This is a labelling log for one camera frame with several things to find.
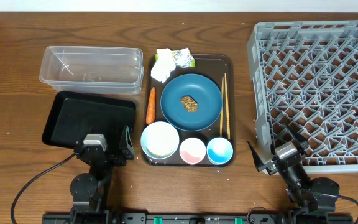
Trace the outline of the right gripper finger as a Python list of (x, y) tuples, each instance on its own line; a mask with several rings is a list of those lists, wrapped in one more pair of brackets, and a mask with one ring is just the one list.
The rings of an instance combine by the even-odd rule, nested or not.
[(255, 168), (257, 170), (263, 170), (265, 169), (265, 164), (262, 162), (262, 160), (260, 159), (259, 155), (257, 154), (257, 152), (255, 151), (253, 145), (250, 143), (250, 141), (247, 142), (248, 145), (249, 145), (249, 148), (251, 150), (251, 153), (252, 153), (252, 158), (254, 160), (254, 165), (255, 165)]
[(298, 150), (306, 150), (309, 147), (307, 138), (305, 138), (300, 133), (296, 132), (288, 124), (285, 124), (285, 127), (288, 129), (288, 132), (290, 133), (293, 140), (297, 143)]

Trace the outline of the orange carrot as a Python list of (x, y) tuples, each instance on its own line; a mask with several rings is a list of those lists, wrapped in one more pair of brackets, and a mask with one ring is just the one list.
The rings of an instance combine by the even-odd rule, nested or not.
[(145, 123), (147, 125), (150, 125), (155, 121), (155, 114), (156, 114), (156, 89), (155, 87), (152, 87), (150, 90), (147, 112), (145, 117)]

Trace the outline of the small blue cup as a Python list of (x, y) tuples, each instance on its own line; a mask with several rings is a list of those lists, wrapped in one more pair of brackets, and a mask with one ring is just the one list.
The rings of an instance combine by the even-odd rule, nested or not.
[(234, 154), (233, 146), (229, 140), (216, 137), (206, 146), (208, 160), (214, 165), (223, 165), (229, 162)]

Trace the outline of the small pink cup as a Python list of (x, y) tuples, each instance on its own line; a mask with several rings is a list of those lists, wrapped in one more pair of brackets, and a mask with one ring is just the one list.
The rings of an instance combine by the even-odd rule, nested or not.
[(189, 165), (201, 162), (206, 155), (206, 146), (198, 138), (188, 138), (179, 147), (180, 157)]

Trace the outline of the brown food scrap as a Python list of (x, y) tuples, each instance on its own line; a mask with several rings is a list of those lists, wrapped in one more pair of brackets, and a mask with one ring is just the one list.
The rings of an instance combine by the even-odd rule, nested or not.
[(180, 101), (187, 112), (195, 112), (198, 110), (198, 103), (191, 96), (184, 96)]

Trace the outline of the dark blue plate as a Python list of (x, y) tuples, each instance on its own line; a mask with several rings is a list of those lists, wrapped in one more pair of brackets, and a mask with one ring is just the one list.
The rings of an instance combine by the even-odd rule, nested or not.
[[(180, 99), (191, 96), (198, 110), (187, 112)], [(167, 83), (160, 97), (163, 117), (183, 131), (201, 131), (218, 120), (221, 113), (221, 90), (212, 79), (194, 73), (180, 75)]]

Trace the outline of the wooden chopstick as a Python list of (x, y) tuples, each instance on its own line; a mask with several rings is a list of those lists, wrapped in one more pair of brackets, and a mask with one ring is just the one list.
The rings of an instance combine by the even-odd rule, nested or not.
[(219, 121), (219, 136), (222, 137), (223, 136), (223, 93), (224, 92), (224, 77), (222, 77), (221, 79), (221, 113), (220, 113), (220, 121)]
[(224, 96), (226, 103), (226, 125), (227, 125), (227, 139), (231, 139), (231, 130), (230, 130), (230, 119), (229, 119), (229, 97), (228, 97), (228, 84), (227, 84), (227, 74), (224, 74)]

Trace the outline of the foil snack wrapper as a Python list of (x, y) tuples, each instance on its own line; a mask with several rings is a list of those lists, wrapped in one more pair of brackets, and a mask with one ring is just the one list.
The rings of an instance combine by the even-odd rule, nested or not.
[(195, 66), (195, 59), (193, 58), (189, 48), (180, 50), (171, 50), (169, 48), (157, 49), (155, 59), (156, 61), (162, 59), (162, 62), (166, 62), (170, 68), (173, 68), (174, 66), (181, 68)]

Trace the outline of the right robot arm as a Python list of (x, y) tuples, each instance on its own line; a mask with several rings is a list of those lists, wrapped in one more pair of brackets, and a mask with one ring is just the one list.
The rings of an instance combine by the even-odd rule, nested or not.
[(311, 179), (302, 165), (309, 146), (307, 138), (285, 126), (292, 141), (276, 148), (271, 160), (263, 162), (250, 144), (257, 171), (266, 170), (268, 175), (279, 174), (287, 185), (287, 195), (298, 208), (273, 218), (274, 223), (328, 223), (329, 214), (336, 209), (339, 184), (320, 177)]

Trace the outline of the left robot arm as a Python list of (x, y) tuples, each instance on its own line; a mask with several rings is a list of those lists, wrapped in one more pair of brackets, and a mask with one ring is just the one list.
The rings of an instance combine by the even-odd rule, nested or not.
[(119, 216), (106, 203), (113, 168), (125, 166), (135, 156), (130, 128), (123, 127), (112, 149), (103, 134), (87, 134), (82, 144), (74, 148), (74, 154), (89, 165), (89, 172), (77, 175), (71, 182), (70, 223), (119, 223)]

